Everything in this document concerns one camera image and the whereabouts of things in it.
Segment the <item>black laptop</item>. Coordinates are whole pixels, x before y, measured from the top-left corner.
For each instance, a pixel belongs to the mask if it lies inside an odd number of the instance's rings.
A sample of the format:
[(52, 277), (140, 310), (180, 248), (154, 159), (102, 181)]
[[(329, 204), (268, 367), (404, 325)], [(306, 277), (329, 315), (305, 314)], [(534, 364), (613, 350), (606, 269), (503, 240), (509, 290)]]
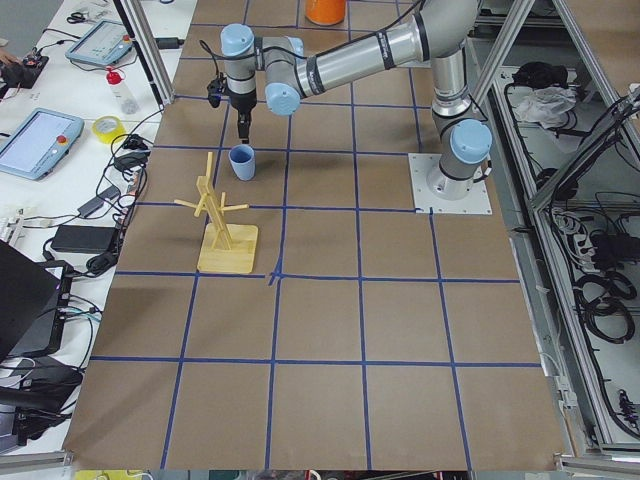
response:
[(71, 270), (65, 261), (35, 262), (13, 246), (1, 244), (2, 360), (37, 358), (60, 348)]

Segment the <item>black power adapter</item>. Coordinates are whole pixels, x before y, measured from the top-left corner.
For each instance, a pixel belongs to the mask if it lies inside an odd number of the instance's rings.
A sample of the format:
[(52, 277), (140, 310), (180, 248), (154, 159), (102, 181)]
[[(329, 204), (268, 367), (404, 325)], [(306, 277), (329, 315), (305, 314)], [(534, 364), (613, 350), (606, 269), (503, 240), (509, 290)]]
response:
[(114, 227), (61, 225), (51, 248), (62, 253), (101, 254), (111, 248), (116, 234)]

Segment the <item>black scissors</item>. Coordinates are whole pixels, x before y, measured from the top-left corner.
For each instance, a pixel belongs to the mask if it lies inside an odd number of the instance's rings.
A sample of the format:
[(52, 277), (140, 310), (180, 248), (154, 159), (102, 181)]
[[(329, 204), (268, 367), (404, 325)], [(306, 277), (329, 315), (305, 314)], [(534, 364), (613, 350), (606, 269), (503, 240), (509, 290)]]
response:
[(69, 24), (81, 24), (85, 23), (87, 21), (87, 18), (83, 13), (75, 11), (67, 16), (66, 21)]

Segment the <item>red cap squeeze bottle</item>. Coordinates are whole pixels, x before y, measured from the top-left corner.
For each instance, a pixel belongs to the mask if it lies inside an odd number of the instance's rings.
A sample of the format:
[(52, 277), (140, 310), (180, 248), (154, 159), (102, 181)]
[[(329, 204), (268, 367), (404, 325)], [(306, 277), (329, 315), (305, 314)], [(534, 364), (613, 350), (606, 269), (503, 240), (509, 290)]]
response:
[(131, 115), (139, 111), (138, 102), (126, 85), (124, 77), (113, 67), (107, 68), (106, 81), (124, 114)]

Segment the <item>wooden cup tree stand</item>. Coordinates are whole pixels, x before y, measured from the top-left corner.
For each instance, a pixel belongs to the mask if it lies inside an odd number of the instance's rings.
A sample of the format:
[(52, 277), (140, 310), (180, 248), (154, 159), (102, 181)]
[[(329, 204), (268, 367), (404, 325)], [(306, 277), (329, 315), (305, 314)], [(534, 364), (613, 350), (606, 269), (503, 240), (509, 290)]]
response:
[(256, 225), (227, 222), (227, 212), (248, 209), (249, 205), (227, 205), (226, 193), (217, 195), (213, 188), (212, 169), (213, 153), (209, 152), (205, 174), (196, 180), (200, 194), (198, 202), (174, 200), (177, 205), (193, 209), (195, 217), (205, 212), (209, 218), (197, 269), (201, 273), (250, 274), (254, 267), (259, 229)]

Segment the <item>upper teach pendant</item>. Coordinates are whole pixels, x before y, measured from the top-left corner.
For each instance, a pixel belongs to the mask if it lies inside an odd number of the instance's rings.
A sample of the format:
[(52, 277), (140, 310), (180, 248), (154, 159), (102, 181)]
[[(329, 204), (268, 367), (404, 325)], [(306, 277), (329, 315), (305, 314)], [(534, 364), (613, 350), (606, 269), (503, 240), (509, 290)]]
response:
[(118, 63), (132, 47), (122, 23), (101, 20), (65, 52), (65, 57), (80, 64), (106, 67)]

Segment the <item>light blue cup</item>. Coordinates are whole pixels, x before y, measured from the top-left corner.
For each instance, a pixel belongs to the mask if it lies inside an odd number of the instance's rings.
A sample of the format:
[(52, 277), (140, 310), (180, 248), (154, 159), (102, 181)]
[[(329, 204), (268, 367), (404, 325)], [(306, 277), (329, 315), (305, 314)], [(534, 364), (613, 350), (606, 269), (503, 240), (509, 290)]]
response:
[(255, 151), (248, 144), (232, 147), (228, 154), (236, 177), (241, 181), (250, 181), (255, 175)]

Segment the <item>white crumpled cloth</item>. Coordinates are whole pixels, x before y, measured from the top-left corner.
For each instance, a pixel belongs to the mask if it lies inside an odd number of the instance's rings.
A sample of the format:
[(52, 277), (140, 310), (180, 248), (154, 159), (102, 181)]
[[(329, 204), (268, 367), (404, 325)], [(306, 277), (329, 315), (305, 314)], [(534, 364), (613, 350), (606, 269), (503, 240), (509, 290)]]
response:
[(545, 129), (561, 127), (577, 103), (577, 94), (568, 88), (533, 90), (514, 108), (518, 121), (538, 123)]

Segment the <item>teach pendant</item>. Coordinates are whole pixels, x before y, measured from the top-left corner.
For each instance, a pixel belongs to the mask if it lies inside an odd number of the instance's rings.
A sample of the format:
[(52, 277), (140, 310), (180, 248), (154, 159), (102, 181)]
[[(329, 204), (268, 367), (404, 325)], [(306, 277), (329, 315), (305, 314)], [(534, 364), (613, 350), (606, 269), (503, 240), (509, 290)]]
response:
[(101, 20), (65, 52), (65, 57), (80, 64), (106, 67), (118, 63), (132, 47), (122, 23)]
[(1, 147), (1, 171), (28, 180), (47, 176), (81, 136), (84, 120), (36, 108)]

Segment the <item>orange bucket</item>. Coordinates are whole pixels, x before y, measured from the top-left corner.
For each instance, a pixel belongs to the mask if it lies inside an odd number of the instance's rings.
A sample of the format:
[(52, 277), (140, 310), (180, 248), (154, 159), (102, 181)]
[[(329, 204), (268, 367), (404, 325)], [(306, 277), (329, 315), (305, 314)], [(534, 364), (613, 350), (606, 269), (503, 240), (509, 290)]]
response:
[(346, 8), (346, 0), (306, 0), (305, 17), (317, 25), (336, 25), (345, 19)]

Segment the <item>aluminium frame post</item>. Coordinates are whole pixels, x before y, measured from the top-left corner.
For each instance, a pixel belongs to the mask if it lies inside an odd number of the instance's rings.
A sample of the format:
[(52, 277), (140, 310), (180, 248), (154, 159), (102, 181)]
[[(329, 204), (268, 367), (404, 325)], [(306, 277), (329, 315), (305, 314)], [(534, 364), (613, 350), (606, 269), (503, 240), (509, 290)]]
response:
[(156, 103), (159, 107), (170, 105), (174, 101), (175, 90), (141, 2), (114, 0), (113, 3), (132, 40)]

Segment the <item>lower teach pendant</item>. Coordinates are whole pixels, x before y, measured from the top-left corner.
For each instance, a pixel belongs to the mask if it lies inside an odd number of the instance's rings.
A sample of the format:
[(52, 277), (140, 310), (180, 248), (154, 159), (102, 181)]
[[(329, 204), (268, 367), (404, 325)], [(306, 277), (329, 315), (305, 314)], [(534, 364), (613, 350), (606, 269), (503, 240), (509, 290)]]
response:
[(28, 180), (47, 176), (81, 136), (84, 120), (36, 108), (1, 147), (1, 171)]

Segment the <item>yellow tape roll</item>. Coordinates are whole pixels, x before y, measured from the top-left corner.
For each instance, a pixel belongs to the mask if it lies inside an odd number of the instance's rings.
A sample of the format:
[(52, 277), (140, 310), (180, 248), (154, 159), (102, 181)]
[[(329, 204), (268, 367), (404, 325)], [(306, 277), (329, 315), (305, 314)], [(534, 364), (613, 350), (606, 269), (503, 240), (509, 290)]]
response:
[(91, 130), (103, 144), (111, 144), (113, 141), (123, 139), (126, 135), (126, 129), (122, 121), (113, 115), (97, 118), (93, 122)]

